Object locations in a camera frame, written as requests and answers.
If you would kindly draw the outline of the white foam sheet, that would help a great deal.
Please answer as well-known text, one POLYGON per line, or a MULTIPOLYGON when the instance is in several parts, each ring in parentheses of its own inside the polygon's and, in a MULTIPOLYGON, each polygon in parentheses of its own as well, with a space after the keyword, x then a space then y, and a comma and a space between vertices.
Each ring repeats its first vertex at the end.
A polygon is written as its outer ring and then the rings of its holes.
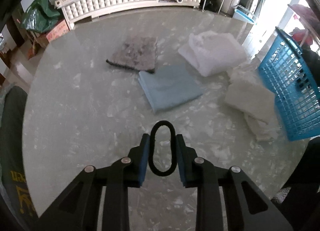
POLYGON ((232 34, 211 30, 190 34, 178 53, 204 77, 225 72, 247 60, 244 49, 232 34))

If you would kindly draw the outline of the light blue storage bin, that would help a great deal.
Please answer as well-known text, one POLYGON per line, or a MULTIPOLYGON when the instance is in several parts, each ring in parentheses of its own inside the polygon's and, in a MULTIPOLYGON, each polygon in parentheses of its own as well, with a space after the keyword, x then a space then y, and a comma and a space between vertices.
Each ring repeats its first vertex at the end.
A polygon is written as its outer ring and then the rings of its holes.
POLYGON ((255 14, 251 13, 248 9, 246 9, 242 5, 235 6, 233 18, 243 22, 250 23, 250 24, 255 24, 257 19, 255 14))

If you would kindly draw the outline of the pink clothes pile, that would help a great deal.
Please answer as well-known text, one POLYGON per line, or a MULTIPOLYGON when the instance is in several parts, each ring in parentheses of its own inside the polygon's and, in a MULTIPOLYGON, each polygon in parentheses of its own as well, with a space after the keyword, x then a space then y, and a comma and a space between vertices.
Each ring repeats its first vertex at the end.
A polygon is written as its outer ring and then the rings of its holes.
POLYGON ((319 19, 309 7, 301 4, 288 5, 299 17, 302 17, 310 26, 319 32, 319 19))

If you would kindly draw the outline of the grey fuzzy cloth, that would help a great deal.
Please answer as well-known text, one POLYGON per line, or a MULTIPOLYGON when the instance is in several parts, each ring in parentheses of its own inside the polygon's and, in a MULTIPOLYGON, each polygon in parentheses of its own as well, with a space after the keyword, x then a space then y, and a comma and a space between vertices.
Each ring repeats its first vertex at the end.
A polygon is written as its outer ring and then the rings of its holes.
POLYGON ((109 65, 154 73, 157 61, 157 38, 156 37, 129 37, 106 59, 109 65))

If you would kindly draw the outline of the blue plastic laundry basket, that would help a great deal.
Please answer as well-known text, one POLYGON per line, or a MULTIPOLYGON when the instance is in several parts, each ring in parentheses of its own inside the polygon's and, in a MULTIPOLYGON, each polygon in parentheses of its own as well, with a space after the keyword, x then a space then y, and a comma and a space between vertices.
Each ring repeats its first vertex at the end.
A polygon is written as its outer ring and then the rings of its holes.
POLYGON ((275 106, 289 141, 319 135, 319 87, 302 57, 302 49, 276 27, 272 46, 258 67, 265 86, 275 94, 275 106))

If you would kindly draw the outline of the light blue cloth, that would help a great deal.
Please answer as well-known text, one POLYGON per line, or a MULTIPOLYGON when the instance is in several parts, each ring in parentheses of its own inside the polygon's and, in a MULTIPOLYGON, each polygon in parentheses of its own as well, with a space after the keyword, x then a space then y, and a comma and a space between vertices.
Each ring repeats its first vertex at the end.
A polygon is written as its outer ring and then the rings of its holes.
POLYGON ((153 113, 180 106, 203 94, 185 65, 162 66, 153 74, 140 71, 138 81, 153 113))

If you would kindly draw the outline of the dark chair with lace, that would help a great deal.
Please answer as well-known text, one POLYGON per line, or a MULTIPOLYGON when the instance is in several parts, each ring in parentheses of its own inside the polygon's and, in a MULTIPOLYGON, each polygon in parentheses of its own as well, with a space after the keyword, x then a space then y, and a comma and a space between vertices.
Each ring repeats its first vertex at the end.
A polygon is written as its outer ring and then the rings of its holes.
POLYGON ((19 86, 1 91, 1 219, 8 230, 33 230, 38 219, 23 165, 26 101, 27 93, 19 86))

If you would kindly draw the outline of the black plush toy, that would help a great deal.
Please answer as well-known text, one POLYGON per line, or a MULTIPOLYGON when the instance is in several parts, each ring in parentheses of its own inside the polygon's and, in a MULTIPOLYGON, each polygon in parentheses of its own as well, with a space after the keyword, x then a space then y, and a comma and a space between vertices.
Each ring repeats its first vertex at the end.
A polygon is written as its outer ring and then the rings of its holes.
POLYGON ((177 168, 176 131, 167 120, 157 122, 151 129, 148 164, 158 177, 168 177, 177 168))

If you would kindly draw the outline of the green plastic bag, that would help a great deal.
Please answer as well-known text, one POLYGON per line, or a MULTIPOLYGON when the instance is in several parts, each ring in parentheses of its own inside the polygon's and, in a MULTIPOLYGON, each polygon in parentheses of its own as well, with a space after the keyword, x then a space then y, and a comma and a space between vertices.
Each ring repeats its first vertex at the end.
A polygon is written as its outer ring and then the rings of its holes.
POLYGON ((52 30, 62 18, 62 11, 50 0, 34 0, 22 16, 21 27, 42 34, 52 30))

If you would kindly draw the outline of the pink cardboard box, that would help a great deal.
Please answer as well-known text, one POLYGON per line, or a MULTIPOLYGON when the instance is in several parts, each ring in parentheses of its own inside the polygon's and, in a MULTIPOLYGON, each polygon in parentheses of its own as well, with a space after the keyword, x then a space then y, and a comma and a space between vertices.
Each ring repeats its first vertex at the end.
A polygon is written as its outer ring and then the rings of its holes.
POLYGON ((46 48, 48 44, 61 36, 67 34, 69 32, 69 27, 65 20, 61 20, 56 26, 49 32, 41 34, 37 37, 36 43, 38 43, 42 48, 46 48))

